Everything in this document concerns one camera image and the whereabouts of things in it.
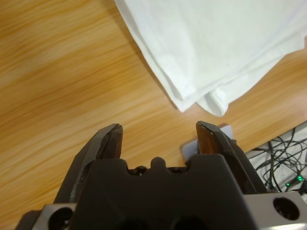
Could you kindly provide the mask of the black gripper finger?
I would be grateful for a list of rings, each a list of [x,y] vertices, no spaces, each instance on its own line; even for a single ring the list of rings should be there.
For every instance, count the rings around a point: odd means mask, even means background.
[[[75,203],[83,189],[92,162],[119,159],[122,138],[123,127],[120,124],[111,124],[98,130],[73,159],[54,203]]]
[[[196,130],[200,154],[222,155],[244,194],[268,192],[243,150],[220,128],[210,123],[198,121]]]

